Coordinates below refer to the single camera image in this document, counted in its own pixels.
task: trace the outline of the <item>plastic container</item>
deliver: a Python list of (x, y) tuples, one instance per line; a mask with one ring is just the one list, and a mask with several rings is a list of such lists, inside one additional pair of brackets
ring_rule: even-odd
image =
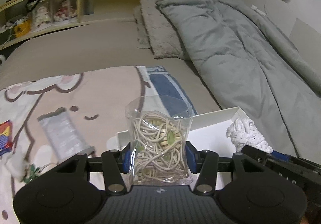
[(21, 37), (28, 34), (31, 30), (30, 28), (31, 21), (30, 19), (20, 19), (16, 22), (14, 26), (14, 34), (16, 37)]
[(126, 107), (131, 184), (189, 184), (185, 143), (192, 107), (170, 96), (139, 97)]
[(39, 31), (53, 25), (52, 18), (52, 3), (51, 0), (40, 0), (28, 4), (31, 9), (36, 4), (31, 12), (32, 31)]
[(76, 21), (76, 0), (52, 0), (53, 19), (55, 25), (67, 24)]

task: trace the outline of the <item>white box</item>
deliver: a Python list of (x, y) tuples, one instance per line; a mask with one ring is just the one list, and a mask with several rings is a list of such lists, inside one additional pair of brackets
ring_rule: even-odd
[[(240, 107), (195, 115), (187, 140), (199, 151), (211, 150), (221, 157), (231, 158), (236, 151), (231, 139), (226, 137), (226, 130), (237, 118), (248, 118)], [(128, 131), (119, 132), (116, 135), (116, 140), (112, 141), (113, 147), (112, 143), (110, 143), (110, 147), (111, 149), (122, 150), (129, 140)], [(230, 173), (218, 173), (216, 189), (222, 189), (230, 181)]]

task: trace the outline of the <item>clear plastic sleeve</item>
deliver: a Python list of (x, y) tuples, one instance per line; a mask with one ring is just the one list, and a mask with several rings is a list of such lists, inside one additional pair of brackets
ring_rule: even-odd
[[(170, 107), (168, 111), (159, 100)], [(185, 143), (192, 123), (189, 104), (170, 96), (140, 97), (126, 108), (131, 148), (131, 183), (189, 184)]]
[(59, 162), (76, 153), (91, 154), (95, 150), (95, 147), (89, 146), (75, 129), (64, 107), (38, 117), (38, 121), (44, 129)]
[(50, 0), (42, 0), (33, 10), (33, 30), (45, 29), (53, 24)]

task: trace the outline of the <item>metal bolt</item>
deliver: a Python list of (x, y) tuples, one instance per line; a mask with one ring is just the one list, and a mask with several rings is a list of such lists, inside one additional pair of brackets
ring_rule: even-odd
[(205, 158), (209, 152), (211, 152), (211, 151), (210, 150), (202, 150), (200, 152), (201, 158)]
[(108, 186), (108, 189), (111, 191), (111, 192), (114, 192), (114, 193), (118, 193), (118, 192), (121, 192), (123, 189), (124, 189), (124, 186), (121, 185), (121, 184), (111, 184)]
[(207, 192), (211, 192), (213, 188), (208, 184), (201, 184), (201, 185), (198, 185), (196, 189), (201, 193), (207, 193)]

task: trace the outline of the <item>cartoon print blanket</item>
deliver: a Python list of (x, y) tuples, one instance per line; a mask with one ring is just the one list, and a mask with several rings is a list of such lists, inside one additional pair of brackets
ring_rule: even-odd
[[(100, 156), (109, 150), (111, 137), (127, 130), (126, 105), (139, 96), (157, 94), (146, 67), (111, 67), (49, 77), (1, 90), (0, 123), (11, 120), (13, 148), (19, 146), (30, 164), (42, 167), (57, 163), (57, 158), (37, 121), (39, 116), (65, 107), (75, 128), (90, 146), (95, 146), (95, 156)], [(163, 105), (161, 99), (157, 105)], [(0, 223), (18, 224), (12, 198), (24, 183), (13, 178), (1, 161)], [(102, 174), (91, 174), (90, 182), (104, 189)]]

